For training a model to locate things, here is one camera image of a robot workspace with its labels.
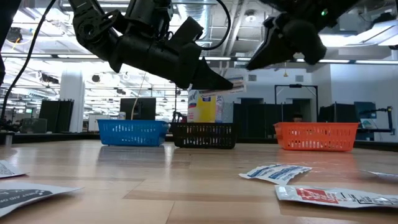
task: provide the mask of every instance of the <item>black basket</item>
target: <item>black basket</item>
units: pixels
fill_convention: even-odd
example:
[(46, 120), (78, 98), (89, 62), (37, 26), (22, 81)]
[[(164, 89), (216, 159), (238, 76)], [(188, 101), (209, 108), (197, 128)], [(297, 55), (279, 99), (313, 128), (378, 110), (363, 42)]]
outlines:
[(188, 148), (233, 149), (233, 123), (172, 123), (174, 144)]

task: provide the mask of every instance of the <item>ductwork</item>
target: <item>ductwork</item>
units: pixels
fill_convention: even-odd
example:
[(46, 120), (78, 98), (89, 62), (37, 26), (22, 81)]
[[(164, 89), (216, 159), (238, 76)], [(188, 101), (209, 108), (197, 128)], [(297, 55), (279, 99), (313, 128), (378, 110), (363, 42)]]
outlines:
[(210, 26), (210, 6), (201, 4), (178, 4), (178, 13), (181, 16), (181, 20), (185, 21), (188, 16), (196, 20), (203, 28), (203, 34), (200, 36), (200, 40), (206, 38), (209, 34)]

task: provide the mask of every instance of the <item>blue basket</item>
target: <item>blue basket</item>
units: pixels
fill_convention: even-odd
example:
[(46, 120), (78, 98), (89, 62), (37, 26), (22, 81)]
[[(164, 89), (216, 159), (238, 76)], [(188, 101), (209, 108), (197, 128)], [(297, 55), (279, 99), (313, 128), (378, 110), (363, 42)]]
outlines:
[(164, 121), (99, 119), (102, 144), (113, 146), (159, 146), (169, 125)]

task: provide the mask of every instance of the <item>red label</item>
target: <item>red label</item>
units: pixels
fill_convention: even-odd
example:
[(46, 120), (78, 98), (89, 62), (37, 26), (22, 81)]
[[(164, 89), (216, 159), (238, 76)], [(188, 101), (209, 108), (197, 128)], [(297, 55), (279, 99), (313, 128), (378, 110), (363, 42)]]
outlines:
[(303, 200), (338, 203), (337, 198), (334, 195), (327, 194), (324, 190), (296, 189), (296, 192)]

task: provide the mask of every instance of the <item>ceiling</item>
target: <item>ceiling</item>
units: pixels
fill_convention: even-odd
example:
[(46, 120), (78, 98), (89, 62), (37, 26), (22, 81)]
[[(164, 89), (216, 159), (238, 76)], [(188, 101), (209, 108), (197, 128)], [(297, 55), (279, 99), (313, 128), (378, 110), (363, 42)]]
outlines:
[[(119, 9), (124, 12), (129, 1), (99, 0), (99, 2), (106, 11)], [(198, 44), (215, 45), (224, 36), (227, 25), (226, 15), (215, 0), (173, 0), (173, 2), (175, 3), (175, 14), (170, 23), (171, 31), (175, 32), (187, 16), (192, 16), (205, 28)], [(277, 15), (278, 12), (259, 1), (223, 0), (223, 2), (233, 18), (233, 28), (228, 40), (221, 47), (204, 52), (204, 55), (250, 57), (263, 39), (262, 22), (268, 16)], [(3, 53), (27, 53), (37, 23), (48, 3), (49, 0), (23, 1), (12, 25), (21, 28), (23, 39), (19, 44), (6, 42), (2, 48)], [(249, 19), (247, 12), (250, 10), (251, 17)], [(395, 1), (361, 1), (353, 10), (340, 17), (338, 26), (323, 30), (321, 32), (322, 40), (325, 45), (329, 46), (326, 58), (383, 59), (390, 56), (391, 50), (387, 45), (398, 44), (398, 23), (393, 21), (390, 24), (381, 24), (368, 30), (371, 21), (378, 18), (383, 12), (396, 14)], [(68, 1), (58, 1), (40, 30), (34, 53), (90, 54), (76, 41), (72, 19), (73, 13)], [(7, 72), (5, 85), (9, 85), (21, 69), (24, 58), (4, 58), (4, 60)], [(71, 65), (62, 60), (32, 59), (17, 83), (17, 86), (22, 88), (16, 88), (13, 91), (11, 98), (14, 100), (9, 102), (10, 108), (13, 103), (34, 106), (42, 98), (58, 98), (59, 85), (43, 81), (42, 74), (61, 81), (62, 70), (65, 66)], [(74, 66), (80, 66), (86, 71), (86, 113), (93, 111), (109, 113), (118, 110), (120, 97), (138, 95), (145, 74), (145, 72), (129, 66), (123, 66), (120, 73), (114, 73), (108, 63), (97, 60), (87, 60), (78, 65), (74, 64)], [(307, 68), (307, 65), (295, 63), (288, 67)], [(93, 82), (93, 75), (99, 75), (101, 81)], [(117, 88), (123, 90), (125, 94), (117, 93)], [(169, 81), (146, 74), (143, 90), (139, 96), (158, 97), (158, 106), (164, 109), (159, 110), (159, 116), (170, 117), (174, 110), (174, 89), (175, 86)], [(184, 113), (187, 110), (187, 92), (182, 91), (179, 97), (177, 110)]]

